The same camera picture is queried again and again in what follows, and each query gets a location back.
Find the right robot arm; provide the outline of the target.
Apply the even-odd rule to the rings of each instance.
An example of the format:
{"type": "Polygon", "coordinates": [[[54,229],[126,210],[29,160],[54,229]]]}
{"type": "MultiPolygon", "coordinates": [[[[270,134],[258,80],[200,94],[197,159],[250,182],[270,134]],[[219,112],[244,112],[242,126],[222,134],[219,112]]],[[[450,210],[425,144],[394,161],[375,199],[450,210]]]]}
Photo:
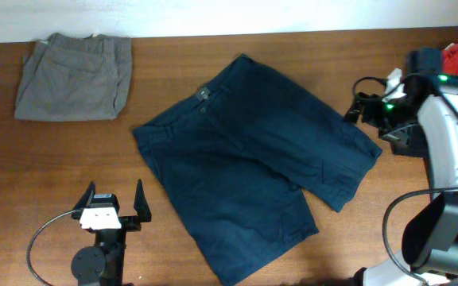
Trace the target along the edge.
{"type": "Polygon", "coordinates": [[[402,201],[429,195],[429,204],[404,229],[402,247],[380,265],[359,270],[353,285],[441,285],[458,283],[458,76],[413,72],[380,79],[383,95],[353,91],[345,120],[378,129],[394,147],[410,148],[423,140],[429,163],[429,188],[396,198],[382,220],[388,243],[388,221],[402,201]]]}

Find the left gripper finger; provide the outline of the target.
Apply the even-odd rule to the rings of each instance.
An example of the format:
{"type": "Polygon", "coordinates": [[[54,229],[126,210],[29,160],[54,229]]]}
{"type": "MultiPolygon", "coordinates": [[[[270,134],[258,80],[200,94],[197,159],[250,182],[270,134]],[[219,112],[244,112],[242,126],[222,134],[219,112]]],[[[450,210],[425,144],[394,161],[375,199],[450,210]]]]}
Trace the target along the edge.
{"type": "Polygon", "coordinates": [[[90,202],[93,196],[95,195],[95,182],[91,181],[87,187],[87,190],[80,197],[78,202],[72,208],[74,211],[83,210],[90,202]]]}
{"type": "Polygon", "coordinates": [[[138,179],[137,182],[134,197],[134,209],[140,222],[150,222],[152,220],[152,213],[150,211],[149,204],[146,201],[144,187],[141,179],[138,179]]]}

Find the navy blue shorts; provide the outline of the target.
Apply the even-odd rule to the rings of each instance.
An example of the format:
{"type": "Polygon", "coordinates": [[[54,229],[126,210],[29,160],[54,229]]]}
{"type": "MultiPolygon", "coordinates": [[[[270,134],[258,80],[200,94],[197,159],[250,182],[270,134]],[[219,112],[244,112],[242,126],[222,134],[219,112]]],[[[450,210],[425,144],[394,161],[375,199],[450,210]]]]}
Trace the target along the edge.
{"type": "Polygon", "coordinates": [[[329,105],[246,55],[133,135],[224,285],[316,234],[305,192],[341,211],[382,152],[329,105]]]}

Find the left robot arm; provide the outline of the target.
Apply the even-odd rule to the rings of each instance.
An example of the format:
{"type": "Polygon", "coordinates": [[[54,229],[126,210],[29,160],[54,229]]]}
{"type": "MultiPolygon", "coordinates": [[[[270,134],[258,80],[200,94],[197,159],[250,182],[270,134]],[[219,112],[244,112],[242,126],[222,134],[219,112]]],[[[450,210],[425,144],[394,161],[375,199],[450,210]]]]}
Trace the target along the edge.
{"type": "Polygon", "coordinates": [[[98,194],[91,182],[73,207],[72,218],[80,227],[95,235],[95,242],[79,250],[72,258],[71,272],[78,285],[121,285],[126,251],[126,235],[139,232],[152,214],[146,201],[142,181],[137,182],[134,210],[136,214],[120,216],[114,194],[98,194]]]}

